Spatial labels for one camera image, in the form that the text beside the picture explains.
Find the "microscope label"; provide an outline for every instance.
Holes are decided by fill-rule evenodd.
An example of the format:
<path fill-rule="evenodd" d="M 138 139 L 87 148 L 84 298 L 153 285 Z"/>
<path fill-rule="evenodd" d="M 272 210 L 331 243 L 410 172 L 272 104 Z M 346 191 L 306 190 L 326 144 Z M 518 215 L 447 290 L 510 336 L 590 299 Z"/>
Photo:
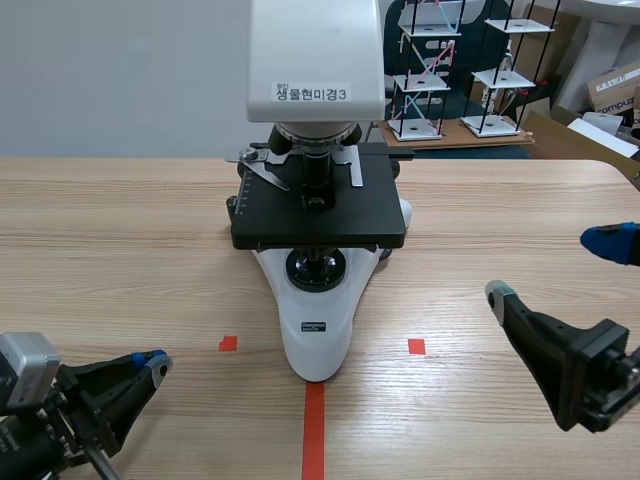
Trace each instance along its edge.
<path fill-rule="evenodd" d="M 351 103 L 350 83 L 275 82 L 273 103 Z"/>
<path fill-rule="evenodd" d="M 325 322 L 302 322 L 302 331 L 307 333 L 326 332 L 327 324 Z"/>

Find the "microscope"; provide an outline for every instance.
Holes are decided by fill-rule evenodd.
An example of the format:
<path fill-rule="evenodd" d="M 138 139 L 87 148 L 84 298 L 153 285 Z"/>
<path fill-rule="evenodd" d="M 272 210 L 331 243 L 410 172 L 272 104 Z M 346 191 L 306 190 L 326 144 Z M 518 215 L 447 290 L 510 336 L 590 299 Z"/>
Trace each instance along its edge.
<path fill-rule="evenodd" d="M 57 480 L 91 463 L 103 480 L 119 480 L 107 457 L 172 366 L 155 350 L 69 367 L 40 333 L 0 335 L 0 479 Z"/>
<path fill-rule="evenodd" d="M 247 114 L 275 123 L 240 152 L 231 237 L 255 255 L 303 379 L 340 368 L 380 261 L 403 247 L 411 205 L 389 155 L 360 152 L 358 122 L 385 115 L 377 0 L 253 0 Z"/>

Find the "brand logo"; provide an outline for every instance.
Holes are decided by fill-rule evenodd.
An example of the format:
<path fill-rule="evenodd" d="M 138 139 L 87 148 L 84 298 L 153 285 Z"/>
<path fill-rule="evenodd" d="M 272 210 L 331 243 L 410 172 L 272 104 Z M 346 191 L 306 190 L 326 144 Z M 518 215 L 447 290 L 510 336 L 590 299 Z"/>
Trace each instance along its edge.
<path fill-rule="evenodd" d="M 618 102 L 613 105 L 609 105 L 608 107 L 604 107 L 603 109 L 598 110 L 598 113 L 609 113 L 609 112 L 617 112 L 622 110 L 627 105 L 633 105 L 633 98 L 625 100 L 624 102 Z"/>

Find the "red tape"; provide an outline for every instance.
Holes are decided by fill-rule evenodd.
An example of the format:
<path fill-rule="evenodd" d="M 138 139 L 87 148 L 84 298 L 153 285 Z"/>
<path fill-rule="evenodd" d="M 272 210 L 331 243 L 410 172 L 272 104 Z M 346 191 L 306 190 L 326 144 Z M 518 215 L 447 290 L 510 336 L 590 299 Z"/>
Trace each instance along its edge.
<path fill-rule="evenodd" d="M 422 338 L 410 338 L 409 339 L 409 353 L 411 355 L 426 355 L 427 347 L 424 344 Z"/>
<path fill-rule="evenodd" d="M 324 480 L 324 383 L 307 383 L 302 480 Z"/>
<path fill-rule="evenodd" d="M 238 349 L 238 337 L 224 336 L 224 339 L 218 344 L 219 352 L 235 352 Z"/>

